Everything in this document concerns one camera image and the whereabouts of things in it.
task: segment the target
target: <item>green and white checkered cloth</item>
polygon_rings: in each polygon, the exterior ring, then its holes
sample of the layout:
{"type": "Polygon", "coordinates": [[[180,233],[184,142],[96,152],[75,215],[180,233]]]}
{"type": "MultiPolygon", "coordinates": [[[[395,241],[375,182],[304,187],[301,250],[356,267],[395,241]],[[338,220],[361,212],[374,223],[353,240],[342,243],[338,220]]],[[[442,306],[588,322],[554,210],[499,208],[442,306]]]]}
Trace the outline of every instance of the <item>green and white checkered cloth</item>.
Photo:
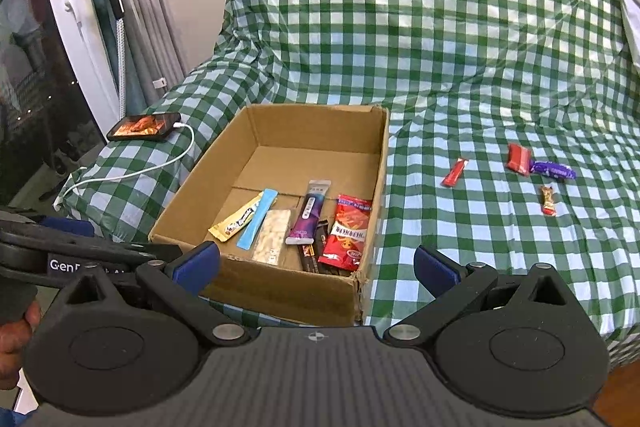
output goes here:
{"type": "MultiPolygon", "coordinates": [[[[366,323],[380,330],[431,296],[414,250],[504,273],[551,263],[608,342],[640,351],[638,75],[618,0],[227,0],[214,55],[148,112],[196,130],[180,163],[85,185],[62,206],[106,237],[143,241],[194,165],[249,103],[382,104],[391,112],[385,215],[366,323]],[[516,142],[572,166],[566,184],[504,167],[516,142]],[[454,188],[441,185],[468,158],[454,188]],[[556,217],[540,209],[551,185],[556,217]]],[[[189,143],[114,143],[73,182],[159,164],[189,143]]]]}

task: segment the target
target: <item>curtain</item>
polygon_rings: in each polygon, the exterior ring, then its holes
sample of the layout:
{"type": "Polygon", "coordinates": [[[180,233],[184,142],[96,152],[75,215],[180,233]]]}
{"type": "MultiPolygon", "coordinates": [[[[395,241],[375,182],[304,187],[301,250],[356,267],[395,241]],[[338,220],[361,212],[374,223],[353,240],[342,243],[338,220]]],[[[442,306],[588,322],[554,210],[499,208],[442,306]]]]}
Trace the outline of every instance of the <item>curtain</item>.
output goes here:
{"type": "MultiPolygon", "coordinates": [[[[115,19],[108,0],[92,0],[117,78],[115,19]]],[[[127,114],[139,114],[166,91],[153,81],[164,77],[168,87],[185,77],[184,59],[173,22],[163,0],[122,0],[127,34],[127,114]]]]}

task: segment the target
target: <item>finger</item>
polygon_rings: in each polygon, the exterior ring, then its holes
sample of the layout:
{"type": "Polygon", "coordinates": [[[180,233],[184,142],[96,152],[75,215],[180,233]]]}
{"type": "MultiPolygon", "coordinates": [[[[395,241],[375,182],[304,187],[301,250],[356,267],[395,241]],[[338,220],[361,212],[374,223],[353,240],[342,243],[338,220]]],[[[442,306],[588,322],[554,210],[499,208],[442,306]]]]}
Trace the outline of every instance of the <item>finger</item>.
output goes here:
{"type": "Polygon", "coordinates": [[[0,355],[0,389],[13,389],[18,383],[22,357],[18,353],[0,355]]]}
{"type": "Polygon", "coordinates": [[[40,311],[38,301],[33,301],[31,303],[31,306],[29,306],[27,311],[24,313],[24,318],[29,323],[32,330],[38,327],[40,319],[42,318],[42,312],[40,311]]]}
{"type": "Polygon", "coordinates": [[[20,351],[31,338],[31,327],[27,321],[5,324],[0,327],[0,354],[20,351]]]}

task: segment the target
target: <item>white door frame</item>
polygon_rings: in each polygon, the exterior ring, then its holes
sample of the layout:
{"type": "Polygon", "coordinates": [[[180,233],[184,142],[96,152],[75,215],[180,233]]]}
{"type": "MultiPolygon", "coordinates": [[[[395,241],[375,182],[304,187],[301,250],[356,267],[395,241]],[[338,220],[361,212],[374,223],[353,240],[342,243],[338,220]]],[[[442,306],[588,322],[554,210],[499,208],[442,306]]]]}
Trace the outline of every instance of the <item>white door frame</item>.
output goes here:
{"type": "Polygon", "coordinates": [[[66,54],[103,136],[120,119],[118,93],[91,0],[49,0],[66,54]]]}

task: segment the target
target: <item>metal pin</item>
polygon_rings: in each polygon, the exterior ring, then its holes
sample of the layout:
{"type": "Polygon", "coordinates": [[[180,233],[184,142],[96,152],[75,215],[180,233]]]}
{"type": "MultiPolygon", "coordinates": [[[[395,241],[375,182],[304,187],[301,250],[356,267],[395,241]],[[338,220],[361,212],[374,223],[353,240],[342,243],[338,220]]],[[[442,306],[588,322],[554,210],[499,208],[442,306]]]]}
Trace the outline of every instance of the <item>metal pin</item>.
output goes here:
{"type": "Polygon", "coordinates": [[[396,324],[389,328],[389,334],[397,341],[412,341],[420,336],[420,328],[411,324],[396,324]]]}
{"type": "Polygon", "coordinates": [[[213,328],[213,336],[221,341],[235,341],[244,335],[244,328],[238,324],[220,324],[213,328]]]}

